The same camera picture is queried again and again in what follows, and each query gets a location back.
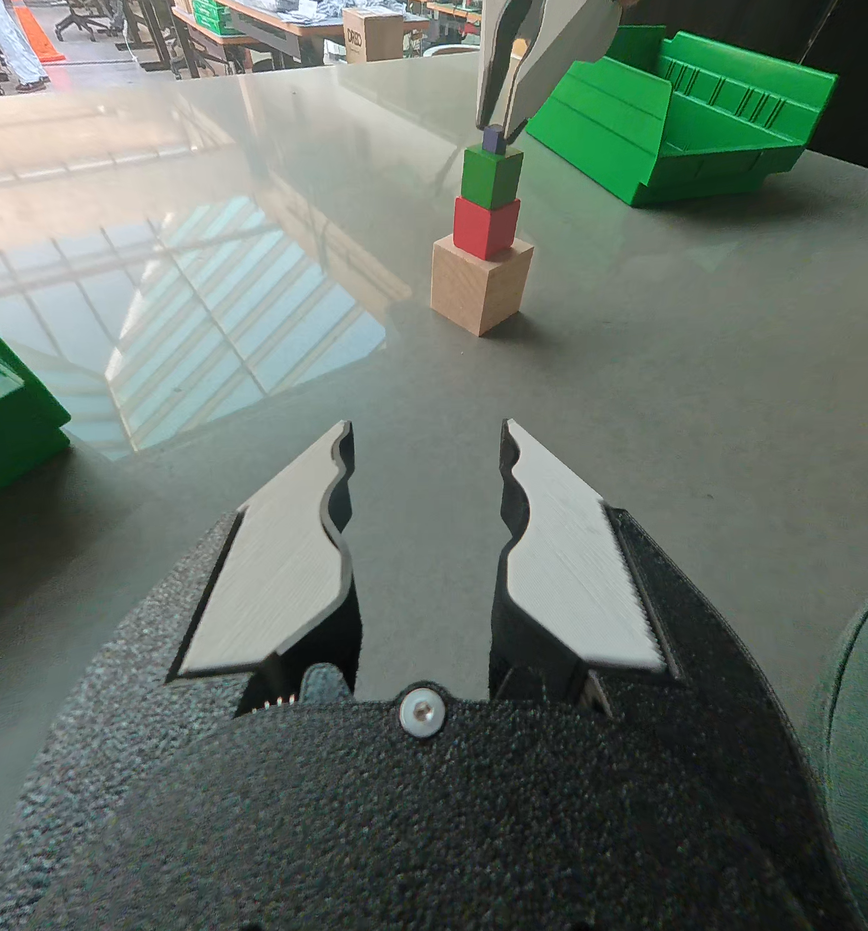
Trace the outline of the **black office chair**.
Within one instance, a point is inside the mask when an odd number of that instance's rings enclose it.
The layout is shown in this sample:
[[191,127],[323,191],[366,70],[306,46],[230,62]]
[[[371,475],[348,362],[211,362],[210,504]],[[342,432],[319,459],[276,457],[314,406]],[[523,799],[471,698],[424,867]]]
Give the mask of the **black office chair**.
[[119,29],[114,27],[112,2],[64,1],[64,3],[68,13],[54,27],[58,41],[64,41],[64,33],[71,27],[84,32],[91,42],[96,42],[98,35],[115,37],[119,34]]

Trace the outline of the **person's green shirt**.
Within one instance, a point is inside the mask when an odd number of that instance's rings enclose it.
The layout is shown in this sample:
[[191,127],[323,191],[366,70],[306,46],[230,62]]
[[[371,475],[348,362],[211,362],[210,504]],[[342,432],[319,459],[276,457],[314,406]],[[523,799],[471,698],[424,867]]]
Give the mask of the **person's green shirt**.
[[806,733],[847,882],[868,923],[868,601],[823,670]]

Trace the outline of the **red wooden cube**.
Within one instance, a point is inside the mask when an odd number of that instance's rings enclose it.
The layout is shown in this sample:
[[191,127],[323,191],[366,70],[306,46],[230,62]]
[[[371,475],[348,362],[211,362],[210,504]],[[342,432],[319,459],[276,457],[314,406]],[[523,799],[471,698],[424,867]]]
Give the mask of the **red wooden cube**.
[[516,238],[521,200],[497,209],[487,209],[462,196],[454,201],[452,241],[474,257],[491,261],[510,249]]

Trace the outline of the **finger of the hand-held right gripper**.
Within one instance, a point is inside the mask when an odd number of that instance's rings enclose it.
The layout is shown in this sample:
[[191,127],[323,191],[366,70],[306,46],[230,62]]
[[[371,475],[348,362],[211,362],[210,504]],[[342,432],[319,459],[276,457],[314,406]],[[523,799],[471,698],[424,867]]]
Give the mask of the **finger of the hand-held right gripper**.
[[477,83],[476,126],[491,122],[508,74],[516,39],[516,2],[483,1],[480,19],[481,60]]
[[575,62],[595,63],[621,23],[616,1],[532,2],[512,39],[510,74],[501,93],[504,139],[515,140]]

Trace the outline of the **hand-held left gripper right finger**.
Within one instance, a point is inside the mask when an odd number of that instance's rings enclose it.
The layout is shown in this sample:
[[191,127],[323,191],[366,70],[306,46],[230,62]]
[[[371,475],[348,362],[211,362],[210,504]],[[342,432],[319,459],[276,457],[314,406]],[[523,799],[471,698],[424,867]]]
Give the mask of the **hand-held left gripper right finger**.
[[597,673],[669,681],[669,652],[603,496],[512,418],[501,426],[500,551],[488,686],[578,702]]

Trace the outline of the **stack of green boxes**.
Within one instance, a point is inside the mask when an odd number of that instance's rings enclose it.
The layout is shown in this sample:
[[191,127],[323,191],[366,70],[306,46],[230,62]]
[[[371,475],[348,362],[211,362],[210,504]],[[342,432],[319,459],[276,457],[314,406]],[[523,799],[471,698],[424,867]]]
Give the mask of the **stack of green boxes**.
[[203,29],[220,37],[240,35],[234,27],[228,6],[216,1],[191,1],[195,22]]

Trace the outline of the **long wooden work table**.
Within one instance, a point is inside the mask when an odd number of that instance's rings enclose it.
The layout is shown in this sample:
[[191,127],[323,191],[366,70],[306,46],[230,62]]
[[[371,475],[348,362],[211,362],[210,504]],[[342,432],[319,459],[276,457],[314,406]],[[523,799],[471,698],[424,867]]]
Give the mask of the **long wooden work table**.
[[[385,7],[404,14],[404,53],[420,48],[433,20],[403,2],[220,2],[228,6],[240,35],[220,37],[199,25],[218,41],[247,39],[278,59],[277,69],[347,64],[342,10],[346,7]],[[191,2],[173,2],[193,16]]]

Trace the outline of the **large plain wooden cube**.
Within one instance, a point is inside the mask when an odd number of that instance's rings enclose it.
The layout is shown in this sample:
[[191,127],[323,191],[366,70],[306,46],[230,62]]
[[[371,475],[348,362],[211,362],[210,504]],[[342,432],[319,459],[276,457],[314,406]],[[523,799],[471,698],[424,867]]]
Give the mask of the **large plain wooden cube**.
[[533,259],[534,247],[515,239],[508,250],[483,260],[455,246],[451,236],[434,242],[430,307],[482,336],[517,314]]

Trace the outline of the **green plastic bin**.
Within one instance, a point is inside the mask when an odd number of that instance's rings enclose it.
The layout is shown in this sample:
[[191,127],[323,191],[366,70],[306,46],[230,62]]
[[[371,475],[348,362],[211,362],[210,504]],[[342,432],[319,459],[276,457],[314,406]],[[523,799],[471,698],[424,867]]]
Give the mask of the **green plastic bin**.
[[71,416],[0,338],[0,491],[69,447]]
[[619,27],[526,131],[631,207],[751,193],[789,172],[838,76],[664,26]]

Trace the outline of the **green wooden cube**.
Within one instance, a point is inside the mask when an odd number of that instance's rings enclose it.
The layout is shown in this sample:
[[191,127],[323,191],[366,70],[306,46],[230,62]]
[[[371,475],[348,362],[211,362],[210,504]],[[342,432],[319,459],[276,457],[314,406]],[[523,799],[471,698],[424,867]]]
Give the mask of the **green wooden cube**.
[[504,155],[486,151],[481,145],[464,151],[461,197],[487,210],[497,210],[518,196],[523,152],[510,147]]

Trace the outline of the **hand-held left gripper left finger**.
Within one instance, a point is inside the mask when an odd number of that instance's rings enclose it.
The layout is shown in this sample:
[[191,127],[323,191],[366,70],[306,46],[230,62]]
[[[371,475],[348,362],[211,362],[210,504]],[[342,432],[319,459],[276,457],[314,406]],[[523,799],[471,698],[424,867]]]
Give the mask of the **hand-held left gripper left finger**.
[[250,673],[242,705],[353,698],[352,429],[335,424],[238,509],[167,682]]

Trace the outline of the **orange traffic cone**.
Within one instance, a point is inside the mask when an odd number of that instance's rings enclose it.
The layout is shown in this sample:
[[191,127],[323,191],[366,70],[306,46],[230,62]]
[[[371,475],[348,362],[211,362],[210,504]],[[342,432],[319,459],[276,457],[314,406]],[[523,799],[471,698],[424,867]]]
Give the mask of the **orange traffic cone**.
[[31,9],[21,1],[13,1],[11,4],[21,30],[38,61],[41,64],[64,63],[66,56],[56,50]]

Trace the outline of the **small cardboard box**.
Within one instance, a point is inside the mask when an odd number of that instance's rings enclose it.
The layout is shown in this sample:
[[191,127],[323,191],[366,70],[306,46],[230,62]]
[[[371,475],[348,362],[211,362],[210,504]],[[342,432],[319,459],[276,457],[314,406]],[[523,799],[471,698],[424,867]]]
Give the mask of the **small cardboard box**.
[[342,10],[348,64],[399,61],[404,53],[404,14],[385,7]]

